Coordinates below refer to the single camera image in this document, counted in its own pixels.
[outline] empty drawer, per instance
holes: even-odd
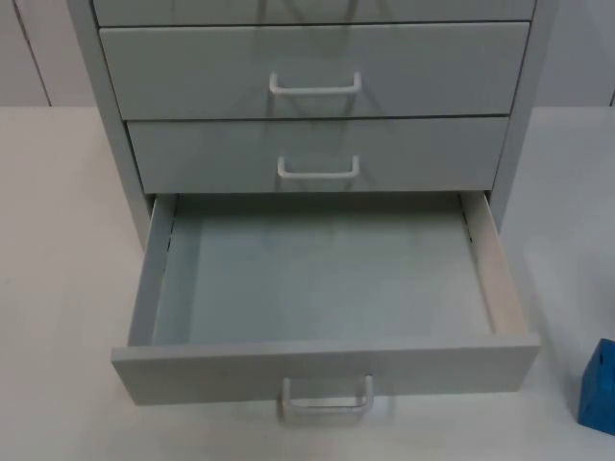
[[[506,118],[130,122],[147,193],[491,189]]]
[[[537,351],[479,192],[157,199],[139,404],[516,390]]]
[[[528,23],[104,29],[126,120],[508,114]]]
[[[94,0],[101,26],[531,19],[534,0]]]

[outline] drawer handle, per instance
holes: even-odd
[[[341,173],[292,173],[286,171],[286,162],[284,157],[278,158],[278,176],[283,180],[351,180],[360,174],[360,165],[358,157],[353,157],[353,166],[350,171]]]
[[[364,415],[374,406],[374,382],[371,375],[365,377],[364,396],[362,403],[357,405],[338,406],[303,406],[293,403],[290,399],[290,379],[286,377],[282,381],[282,407],[288,414],[298,416],[310,415]]]
[[[274,96],[349,96],[361,91],[363,82],[361,74],[355,72],[351,86],[332,86],[321,88],[284,88],[278,85],[278,74],[269,77],[269,91]]]

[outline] white table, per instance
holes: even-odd
[[[615,337],[615,112],[540,109],[503,238],[545,347],[518,394],[378,398],[284,425],[273,402],[133,406],[110,364],[142,252],[95,109],[0,109],[0,459],[610,459],[576,424]]]

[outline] blue object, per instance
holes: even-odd
[[[615,342],[601,339],[583,373],[578,423],[615,435]]]

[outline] cabinet side panel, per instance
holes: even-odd
[[[558,3],[559,0],[537,0],[536,2],[521,77],[517,85],[504,149],[490,197],[491,212],[498,229],[502,227],[508,196],[523,149]]]
[[[94,12],[87,0],[68,0],[67,3],[86,62],[96,104],[113,151],[115,166],[122,181],[141,246],[144,247],[147,240],[151,207],[143,193],[133,150],[119,114],[103,48],[98,36]]]

